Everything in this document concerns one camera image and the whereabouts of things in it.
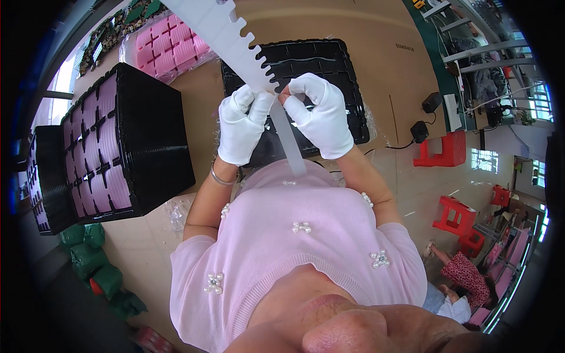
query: cardboard sheet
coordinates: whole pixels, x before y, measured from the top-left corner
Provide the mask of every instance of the cardboard sheet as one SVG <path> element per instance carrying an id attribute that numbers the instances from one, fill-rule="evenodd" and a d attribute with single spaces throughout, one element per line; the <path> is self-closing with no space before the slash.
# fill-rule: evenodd
<path id="1" fill-rule="evenodd" d="M 253 32 L 252 44 L 287 40 L 342 39 L 351 56 L 357 81 L 375 117 L 377 137 L 360 148 L 364 151 L 404 146 L 412 140 L 410 128 L 418 121 L 433 121 L 421 103 L 439 91 L 432 64 L 421 36 L 401 1 L 372 0 L 243 0 L 236 13 L 247 21 L 242 36 Z M 106 55 L 102 67 L 77 80 L 75 94 L 82 93 L 111 68 L 117 54 Z M 179 76 L 171 86 L 182 93 L 186 135 L 197 191 L 209 173 L 214 157 L 218 105 L 224 98 L 220 65 L 204 64 Z M 429 138 L 445 136 L 443 109 L 427 125 Z"/>

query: neck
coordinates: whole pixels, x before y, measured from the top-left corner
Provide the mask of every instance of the neck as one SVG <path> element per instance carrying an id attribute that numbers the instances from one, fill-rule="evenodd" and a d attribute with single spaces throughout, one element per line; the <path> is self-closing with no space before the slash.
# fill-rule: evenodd
<path id="1" fill-rule="evenodd" d="M 309 301 L 326 294 L 339 294 L 355 300 L 312 264 L 295 267 L 278 279 L 253 310 L 247 328 L 293 315 Z"/>

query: tiled floor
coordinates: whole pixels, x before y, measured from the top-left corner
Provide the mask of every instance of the tiled floor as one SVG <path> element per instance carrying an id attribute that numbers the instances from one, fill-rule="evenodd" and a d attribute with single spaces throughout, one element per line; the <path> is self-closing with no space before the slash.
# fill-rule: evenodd
<path id="1" fill-rule="evenodd" d="M 477 220 L 482 220 L 496 209 L 489 204 L 492 187 L 495 184 L 506 187 L 512 180 L 513 156 L 499 155 L 496 159 L 480 160 L 481 156 L 473 150 L 479 148 L 479 135 L 468 132 L 466 139 L 467 160 L 452 168 L 414 167 L 412 159 L 420 154 L 418 145 L 404 150 L 380 149 L 367 155 L 397 197 L 404 224 L 422 251 L 430 239 L 435 239 L 440 249 L 453 254 L 458 248 L 456 235 L 432 227 L 432 221 L 440 218 L 440 196 L 458 198 L 477 210 Z M 431 153 L 441 152 L 441 141 L 431 140 L 429 148 Z M 479 158 L 477 162 L 473 162 L 473 154 Z M 337 169 L 335 162 L 324 162 L 324 165 L 330 171 Z M 334 173 L 334 177 L 341 178 L 339 173 Z M 181 213 L 185 216 L 194 196 L 179 196 L 172 202 L 182 209 Z M 179 340 L 168 311 L 171 286 L 169 255 L 182 238 L 180 232 L 171 230 L 175 227 L 169 215 L 171 210 L 171 203 L 168 203 L 145 217 L 104 223 L 104 250 L 110 262 L 123 272 L 125 288 L 136 293 L 149 310 L 132 318 L 130 323 L 149 325 L 179 351 L 190 352 L 190 346 Z M 426 268 L 430 281 L 442 281 L 439 260 L 431 259 Z"/>

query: red plastic stool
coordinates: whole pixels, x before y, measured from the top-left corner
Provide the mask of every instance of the red plastic stool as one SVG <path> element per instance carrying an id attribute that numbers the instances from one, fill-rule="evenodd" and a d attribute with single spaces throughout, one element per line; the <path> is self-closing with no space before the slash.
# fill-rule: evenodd
<path id="1" fill-rule="evenodd" d="M 476 229 L 472 229 L 471 234 L 459 237 L 458 242 L 461 244 L 459 251 L 461 251 L 463 255 L 469 258 L 476 258 L 483 249 L 483 245 L 485 245 L 485 237 Z"/>
<path id="2" fill-rule="evenodd" d="M 452 232 L 460 237 L 470 234 L 473 223 L 475 223 L 475 214 L 477 212 L 454 197 L 442 196 L 440 197 L 440 204 L 444 205 L 441 220 L 439 222 L 434 221 L 432 225 L 441 230 Z M 447 219 L 450 210 L 455 210 L 455 218 L 453 218 L 453 221 Z M 461 215 L 461 221 L 457 223 L 459 215 Z"/>
<path id="3" fill-rule="evenodd" d="M 414 167 L 455 167 L 465 163 L 467 149 L 465 131 L 448 132 L 441 138 L 441 153 L 428 153 L 428 140 L 420 144 L 420 159 L 414 159 Z"/>
<path id="4" fill-rule="evenodd" d="M 502 207 L 508 206 L 510 203 L 510 190 L 501 187 L 500 185 L 493 186 L 494 198 L 490 201 L 491 204 L 497 204 Z"/>

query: pearl embellishment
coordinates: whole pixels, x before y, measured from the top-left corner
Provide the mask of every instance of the pearl embellishment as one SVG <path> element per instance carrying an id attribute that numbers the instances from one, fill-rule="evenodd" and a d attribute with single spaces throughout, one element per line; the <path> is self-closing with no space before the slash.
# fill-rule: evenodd
<path id="1" fill-rule="evenodd" d="M 381 250 L 380 252 L 372 252 L 370 254 L 371 259 L 375 260 L 373 262 L 373 268 L 379 268 L 380 266 L 388 267 L 390 265 L 390 261 L 386 258 L 385 250 Z"/>
<path id="2" fill-rule="evenodd" d="M 292 231 L 298 233 L 299 230 L 304 230 L 306 233 L 312 231 L 312 228 L 309 227 L 310 223 L 308 222 L 294 222 L 292 224 Z"/>
<path id="3" fill-rule="evenodd" d="M 224 290 L 220 288 L 220 281 L 224 279 L 223 273 L 211 272 L 208 274 L 208 287 L 204 288 L 204 291 L 208 294 L 216 293 L 221 294 Z"/>
<path id="4" fill-rule="evenodd" d="M 227 217 L 227 213 L 229 212 L 229 202 L 225 204 L 224 208 L 221 209 L 221 219 L 225 219 Z"/>
<path id="5" fill-rule="evenodd" d="M 363 197 L 363 199 L 365 201 L 367 201 L 367 203 L 369 204 L 369 207 L 373 208 L 374 204 L 371 202 L 371 198 L 369 196 L 367 196 L 366 193 L 361 193 L 361 196 Z"/>

